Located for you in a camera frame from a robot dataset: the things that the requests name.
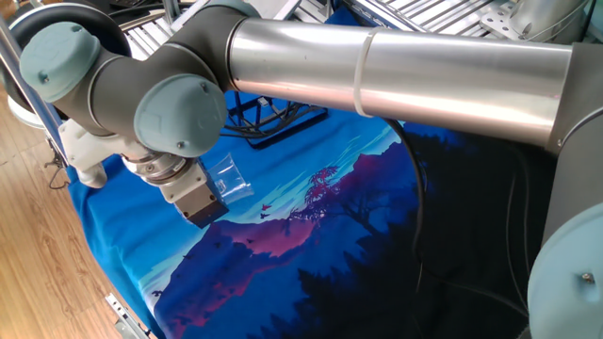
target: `blue cloth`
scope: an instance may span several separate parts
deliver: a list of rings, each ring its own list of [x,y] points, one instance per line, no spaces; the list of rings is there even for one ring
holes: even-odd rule
[[[355,24],[346,10],[332,20]],[[234,104],[232,93],[227,101]],[[423,243],[436,251],[425,250],[426,260],[454,273],[458,262],[478,257],[488,265],[463,270],[469,275],[462,278],[500,282],[506,257],[493,239],[504,234],[492,230],[504,230],[506,208],[497,206],[507,201],[513,157],[483,138],[412,123],[405,128],[427,174],[430,231]],[[462,295],[466,302],[459,304],[447,292],[452,297],[434,300],[443,296],[442,287],[428,278],[423,294],[416,294],[418,270],[410,251],[415,175],[406,150],[382,120],[331,110],[325,121],[265,150],[223,137],[202,159],[211,168],[229,154],[254,194],[230,204],[226,216],[203,230],[183,220],[117,156],[104,163],[108,182],[102,189],[83,186],[70,170],[73,205],[92,253],[159,338],[381,338],[419,332],[435,338],[450,331],[447,323],[460,335],[502,338],[525,325],[506,309],[464,308],[487,303],[480,296]],[[544,220],[538,216],[535,224]],[[491,227],[476,227],[483,222]],[[432,260],[450,244],[462,250]],[[480,246],[487,250],[476,250]],[[508,283],[499,290],[513,292]],[[466,325],[454,320],[458,315],[484,319]],[[424,329],[417,331],[415,324]]]

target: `black cable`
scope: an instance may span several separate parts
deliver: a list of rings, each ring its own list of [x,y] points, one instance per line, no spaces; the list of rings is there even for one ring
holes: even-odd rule
[[[596,0],[591,1],[591,7],[588,9],[588,14],[586,15],[586,23],[584,23],[584,27],[582,27],[582,32],[580,33],[580,37],[578,41],[584,42],[586,39],[586,34],[588,33],[588,27],[591,26],[591,20],[593,19],[593,14],[595,13]]]
[[[385,122],[387,122],[387,124],[394,130],[394,132],[396,132],[400,141],[402,142],[402,144],[404,144],[404,147],[406,148],[406,151],[408,152],[408,156],[411,158],[411,164],[413,165],[413,169],[415,170],[416,192],[417,192],[417,196],[418,196],[418,207],[416,209],[416,230],[415,230],[415,237],[413,238],[412,251],[413,251],[413,257],[421,265],[423,262],[423,256],[418,251],[418,242],[419,242],[419,238],[421,236],[421,231],[423,230],[423,216],[425,214],[424,213],[424,209],[425,209],[424,187],[425,187],[425,185],[423,184],[423,175],[421,174],[421,169],[420,169],[418,160],[416,159],[415,150],[413,149],[413,145],[410,143],[410,141],[408,140],[408,137],[406,136],[404,127],[402,127],[402,125],[398,121],[391,120],[391,119],[383,119],[383,120]]]
[[[191,3],[178,4],[178,7],[180,9],[185,9],[185,8],[189,8],[191,5],[192,5]],[[137,13],[144,12],[144,11],[163,9],[163,8],[164,8],[163,4],[138,6],[138,7],[126,8],[126,9],[120,9],[118,11],[114,11],[113,13],[109,14],[109,17],[115,19],[118,16],[122,16],[122,15],[126,15],[126,14],[137,14]]]
[[[284,120],[279,122],[279,124],[271,129],[269,129],[268,131],[263,131],[263,132],[238,132],[238,134],[226,134],[226,133],[220,133],[221,137],[240,137],[240,138],[247,138],[247,139],[254,139],[254,138],[264,138],[264,137],[270,137],[273,136],[281,131],[283,131],[288,125],[290,125],[291,123],[293,123],[293,121],[296,121],[297,119],[303,117],[304,115],[320,110],[322,109],[321,107],[318,106],[310,106],[308,107],[308,109],[304,110],[301,114],[298,114],[297,112],[299,111],[301,107],[296,107],[295,113],[293,113],[289,119]]]
[[[441,283],[445,283],[445,284],[448,284],[448,285],[453,286],[453,287],[461,288],[461,289],[464,289],[464,290],[466,290],[466,291],[470,291],[470,292],[477,293],[477,294],[479,294],[479,295],[482,295],[482,296],[488,297],[488,298],[490,298],[490,299],[494,299],[494,300],[496,300],[496,301],[498,301],[498,302],[500,302],[500,303],[503,303],[503,304],[505,304],[505,305],[507,305],[507,306],[511,307],[512,309],[516,310],[516,311],[517,311],[518,313],[520,313],[522,316],[524,316],[524,317],[529,317],[529,316],[528,316],[528,312],[526,312],[526,310],[524,310],[524,309],[523,309],[523,308],[521,308],[520,306],[516,305],[514,302],[512,302],[512,301],[511,301],[511,300],[509,300],[509,299],[507,299],[506,297],[502,297],[501,295],[498,295],[498,294],[496,294],[496,293],[494,293],[494,292],[490,292],[490,291],[483,290],[483,289],[481,289],[481,288],[479,288],[479,287],[477,287],[477,286],[471,286],[471,285],[466,284],[466,283],[460,284],[460,283],[456,283],[456,282],[451,282],[451,281],[447,280],[446,278],[441,277],[441,276],[437,275],[437,274],[436,274],[436,273],[434,273],[434,272],[431,272],[431,271],[430,271],[430,270],[428,270],[426,267],[423,267],[423,269],[424,269],[424,270],[425,270],[425,271],[426,271],[426,272],[427,272],[429,275],[431,275],[433,278],[435,278],[437,281],[439,281],[439,282],[441,282]]]
[[[528,305],[524,300],[524,296],[519,289],[519,284],[517,283],[517,278],[515,277],[515,269],[513,268],[513,260],[511,260],[511,240],[510,240],[510,231],[509,225],[511,224],[511,207],[513,205],[513,194],[515,192],[515,174],[513,174],[513,179],[511,180],[511,190],[509,192],[509,202],[507,203],[507,221],[505,222],[505,243],[507,247],[507,262],[509,264],[509,270],[511,271],[511,278],[513,279],[513,285],[515,286],[515,291],[517,291],[517,295],[521,300],[521,303],[524,305],[525,309],[528,309]]]
[[[494,299],[500,303],[503,303],[503,304],[511,307],[512,309],[516,310],[521,315],[528,317],[528,313],[526,312],[526,310],[521,308],[520,306],[517,306],[511,300],[509,300],[505,297],[502,297],[501,295],[498,295],[494,292],[482,290],[475,286],[471,286],[468,284],[460,284],[460,283],[456,283],[456,282],[450,282],[446,278],[441,277],[440,275],[432,272],[424,265],[424,263],[422,261],[422,255],[418,252],[418,248],[417,248],[418,242],[419,242],[419,239],[421,236],[420,233],[423,228],[423,214],[425,211],[425,192],[423,191],[423,189],[420,189],[420,187],[423,187],[423,184],[422,184],[423,177],[422,177],[420,169],[419,169],[419,165],[418,165],[419,162],[416,158],[416,153],[413,150],[413,147],[412,147],[410,141],[408,140],[408,137],[406,136],[406,132],[404,131],[404,128],[402,127],[402,125],[399,124],[399,122],[391,120],[391,119],[383,119],[383,120],[385,122],[387,122],[387,124],[394,130],[394,132],[396,132],[396,134],[400,138],[400,141],[406,147],[406,151],[408,152],[408,154],[411,158],[411,163],[413,164],[413,168],[415,169],[415,177],[416,177],[416,181],[417,181],[417,192],[418,192],[418,208],[417,208],[417,216],[416,216],[416,221],[417,221],[416,232],[415,232],[415,238],[413,239],[413,256],[417,259],[417,262],[419,263],[419,265],[421,267],[421,274],[423,271],[425,271],[441,283],[445,283],[445,284],[448,284],[453,287],[461,288],[466,291],[471,291],[473,293],[477,293],[479,295],[488,297],[490,299]]]
[[[531,273],[531,264],[530,264],[530,252],[528,246],[528,216],[530,215],[530,173],[529,173],[529,165],[526,161],[526,157],[523,155],[521,151],[517,149],[517,147],[512,143],[505,143],[506,147],[515,155],[517,161],[519,162],[519,166],[521,167],[524,173],[524,181],[526,182],[526,197],[525,197],[525,206],[524,206],[524,218],[523,218],[523,228],[524,228],[524,259],[526,260],[526,270],[528,272],[528,276]]]
[[[261,131],[261,130],[246,131],[246,130],[235,129],[234,132],[238,132],[241,135],[241,137],[247,137],[247,138],[269,137],[271,135],[274,135],[274,134],[282,131],[289,124],[291,124],[291,122],[293,122],[293,121],[301,118],[302,116],[306,115],[307,113],[314,112],[314,111],[316,111],[316,110],[319,109],[319,107],[309,107],[303,113],[301,113],[300,115],[298,115],[298,112],[299,112],[300,108],[301,108],[300,106],[297,106],[294,109],[292,109],[291,110],[291,114],[287,117],[287,119],[282,120],[276,126],[270,128],[269,130],[266,130],[266,131]]]

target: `cable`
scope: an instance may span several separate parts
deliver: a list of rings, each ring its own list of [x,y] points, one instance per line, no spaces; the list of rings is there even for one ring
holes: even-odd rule
[[[294,108],[292,110],[294,113],[292,113],[288,119],[279,122],[279,124],[277,126],[271,128],[267,131],[259,131],[259,132],[233,131],[233,132],[238,132],[238,134],[220,133],[220,136],[221,137],[240,137],[240,138],[247,138],[247,139],[270,137],[272,135],[275,135],[275,134],[283,131],[288,125],[293,123],[293,121],[296,121],[297,119],[303,117],[304,115],[322,109],[321,107],[318,107],[318,106],[310,106],[310,107],[308,107],[308,109],[306,109],[302,113],[298,114],[298,112],[302,106],[303,105],[300,105],[300,106]]]
[[[423,229],[423,218],[424,218],[424,211],[425,211],[425,192],[423,191],[423,189],[420,189],[420,187],[423,187],[423,177],[421,175],[421,171],[419,169],[419,162],[416,158],[416,153],[413,150],[413,147],[410,143],[410,141],[408,140],[408,137],[406,136],[406,132],[404,131],[404,128],[402,127],[401,124],[399,124],[398,121],[394,121],[391,119],[383,119],[385,122],[387,122],[387,124],[394,130],[394,132],[396,132],[396,134],[398,135],[398,137],[400,138],[400,141],[402,142],[402,144],[404,144],[404,146],[406,147],[406,151],[408,152],[410,158],[411,158],[411,163],[413,164],[413,168],[415,170],[415,177],[416,177],[416,183],[417,183],[417,196],[418,196],[418,207],[417,207],[417,212],[416,212],[416,231],[415,231],[415,237],[413,239],[413,256],[415,257],[415,259],[417,260],[417,262],[419,263],[420,267],[421,267],[421,274],[423,271],[427,272],[429,275],[431,275],[433,278],[435,278],[437,281],[441,282],[441,283],[445,283],[448,284],[450,286],[453,287],[457,287],[457,288],[461,288],[464,289],[466,291],[471,291],[473,293],[477,293],[479,295],[488,297],[490,299],[494,299],[502,304],[505,304],[507,306],[509,306],[510,308],[516,310],[518,313],[520,313],[521,315],[528,317],[528,313],[526,312],[525,309],[521,308],[520,306],[516,305],[514,302],[512,302],[511,300],[502,297],[501,295],[498,295],[494,292],[490,292],[490,291],[486,291],[483,289],[480,289],[478,287],[475,286],[471,286],[468,284],[460,284],[460,283],[456,283],[456,282],[450,282],[448,281],[446,278],[441,277],[440,275],[432,272],[431,270],[429,270],[426,266],[424,266],[423,261],[422,261],[422,255],[419,253],[418,251],[418,242],[420,240],[420,235],[421,235],[421,231]]]
[[[586,15],[586,23],[584,23],[584,27],[582,27],[582,32],[580,33],[580,37],[578,41],[584,42],[586,39],[586,33],[588,33],[588,27],[591,26],[591,20],[593,19],[593,14],[595,14],[595,6],[596,0],[591,0],[591,7],[588,8],[588,14]]]
[[[506,147],[509,148],[511,153],[515,155],[517,161],[519,162],[519,166],[524,172],[524,180],[526,182],[526,197],[525,197],[525,206],[524,206],[524,218],[523,218],[523,229],[524,229],[524,256],[526,260],[526,270],[528,272],[528,276],[531,273],[531,265],[530,265],[530,252],[528,246],[528,216],[530,215],[530,173],[528,162],[526,161],[526,157],[519,151],[515,145],[512,143],[504,143]]]
[[[517,283],[517,278],[515,277],[515,270],[513,268],[513,260],[511,260],[511,241],[510,241],[510,232],[509,225],[511,223],[511,207],[513,205],[513,194],[515,192],[515,174],[513,174],[513,179],[511,181],[511,190],[509,192],[509,202],[507,203],[507,221],[505,222],[505,242],[507,247],[507,262],[509,264],[509,270],[511,271],[511,278],[513,279],[513,285],[515,286],[515,291],[517,291],[517,295],[521,300],[521,303],[524,305],[525,309],[528,309],[528,305],[524,300],[524,296],[521,294],[521,290],[519,289],[519,284]]]
[[[404,147],[406,148],[406,151],[408,152],[408,156],[411,158],[411,164],[413,165],[413,169],[415,170],[416,191],[417,191],[417,196],[418,196],[418,207],[416,209],[416,231],[415,231],[415,237],[413,238],[412,251],[413,251],[413,257],[421,265],[422,261],[423,261],[423,256],[418,251],[418,242],[419,242],[419,238],[421,236],[421,231],[423,230],[423,217],[425,214],[424,213],[424,210],[425,210],[424,187],[425,187],[425,185],[423,184],[423,175],[421,174],[421,169],[420,169],[418,160],[416,159],[416,153],[413,150],[413,146],[410,143],[410,141],[408,140],[408,137],[406,136],[404,127],[402,127],[402,125],[398,121],[391,120],[391,119],[383,119],[383,120],[385,122],[387,122],[387,124],[394,130],[394,132],[396,132],[400,141],[402,142],[402,144],[404,144]]]
[[[185,8],[189,8],[191,5],[192,5],[192,3],[178,4],[178,7],[180,9],[185,9]],[[137,13],[140,13],[143,11],[163,9],[163,8],[164,8],[163,4],[138,6],[138,7],[134,7],[134,8],[126,8],[126,9],[114,11],[113,13],[109,14],[109,17],[115,19],[118,16],[122,16],[122,15],[126,15],[126,14],[137,14]]]
[[[589,1],[589,0],[584,0],[582,3],[580,3],[580,5],[578,5],[578,7],[577,7],[576,9],[572,10],[572,11],[571,11],[569,14],[567,14],[566,16],[564,16],[564,17],[563,17],[562,19],[560,19],[558,22],[556,22],[555,24],[553,24],[553,25],[552,25],[552,26],[550,26],[549,28],[543,29],[542,31],[538,32],[537,34],[535,34],[535,35],[534,35],[534,36],[532,36],[531,38],[526,39],[526,40],[523,40],[523,42],[532,41],[532,40],[534,40],[534,39],[536,39],[536,38],[540,37],[541,35],[545,34],[545,33],[546,33],[546,32],[548,32],[549,30],[551,30],[551,29],[555,28],[555,27],[556,27],[558,24],[560,24],[560,23],[564,22],[565,20],[569,19],[569,18],[570,18],[572,15],[574,15],[574,14],[575,14],[577,11],[579,11],[580,9],[582,9],[582,7],[583,7],[584,5],[586,5],[586,3],[587,3],[588,1]],[[572,23],[573,23],[573,22],[576,20],[576,18],[578,18],[578,15],[577,15],[577,16],[575,16],[574,18],[572,18],[572,20],[570,20],[570,21],[569,21],[569,23],[567,23],[567,24],[566,24],[566,25],[565,25],[565,26],[564,26],[562,29],[560,29],[560,30],[559,30],[557,33],[553,34],[553,35],[552,35],[552,36],[550,36],[548,39],[546,39],[546,40],[544,40],[544,41],[542,41],[542,42],[547,42],[547,41],[553,40],[555,37],[557,37],[558,35],[560,35],[560,34],[561,34],[561,33],[562,33],[564,30],[565,30],[565,28],[567,28],[567,27],[568,27],[570,24],[572,24]]]

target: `gray joint cap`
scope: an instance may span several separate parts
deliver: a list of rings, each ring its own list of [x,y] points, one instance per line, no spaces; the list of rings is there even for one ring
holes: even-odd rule
[[[257,11],[257,9],[255,9],[255,7],[243,2],[242,0],[212,0],[209,2],[209,4],[204,6],[204,9],[217,6],[238,10],[250,18],[261,18],[260,13]]]
[[[84,78],[101,43],[80,24],[51,24],[38,32],[21,54],[21,75],[47,102],[65,96]]]
[[[134,115],[134,132],[152,150],[197,157],[216,144],[227,114],[217,85],[199,75],[178,74],[144,95]]]

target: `metal rod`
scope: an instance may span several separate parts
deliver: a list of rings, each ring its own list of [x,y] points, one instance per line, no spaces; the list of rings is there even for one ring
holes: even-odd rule
[[[17,41],[10,34],[7,23],[4,19],[0,18],[0,59],[7,68],[8,72],[15,80],[15,83],[21,90],[25,99],[32,107],[33,111],[38,115],[44,128],[46,129],[48,137],[51,139],[53,144],[57,147],[57,151],[60,154],[63,162],[67,164],[65,158],[65,150],[63,143],[60,140],[58,134],[58,127],[62,124],[61,119],[58,117],[55,108],[44,102],[40,95],[33,90],[21,77],[19,71],[19,59],[21,57],[21,47],[17,44]]]
[[[171,25],[180,16],[178,0],[163,0],[163,6],[166,9],[166,21]]]
[[[571,54],[542,43],[250,19],[229,56],[241,91],[352,111],[360,104],[369,115],[545,146]]]

